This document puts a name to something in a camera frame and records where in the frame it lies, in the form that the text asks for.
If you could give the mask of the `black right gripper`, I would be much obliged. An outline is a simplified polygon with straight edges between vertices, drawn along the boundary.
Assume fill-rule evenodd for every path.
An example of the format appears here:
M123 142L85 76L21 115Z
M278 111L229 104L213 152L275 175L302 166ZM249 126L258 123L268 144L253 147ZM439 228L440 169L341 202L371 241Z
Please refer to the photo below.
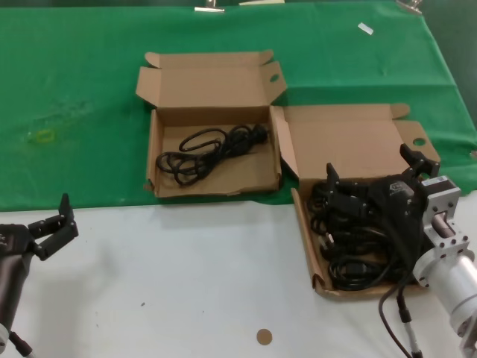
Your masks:
M437 161L406 144L399 153L408 168L370 183L340 179L331 163L326 164L326 209L357 219L372 219L391 238L400 258L415 262L423 246L423 199L418 184L423 175L436 178Z

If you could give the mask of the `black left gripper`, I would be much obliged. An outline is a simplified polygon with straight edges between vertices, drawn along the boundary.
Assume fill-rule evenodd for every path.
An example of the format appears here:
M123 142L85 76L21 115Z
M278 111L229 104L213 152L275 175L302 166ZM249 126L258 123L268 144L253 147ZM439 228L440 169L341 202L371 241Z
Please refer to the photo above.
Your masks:
M47 260L79 235L74 221L74 213L69 195L62 195L58 214L29 224L0 224L1 258L25 254L35 254L41 260ZM36 244L33 236L47 236Z

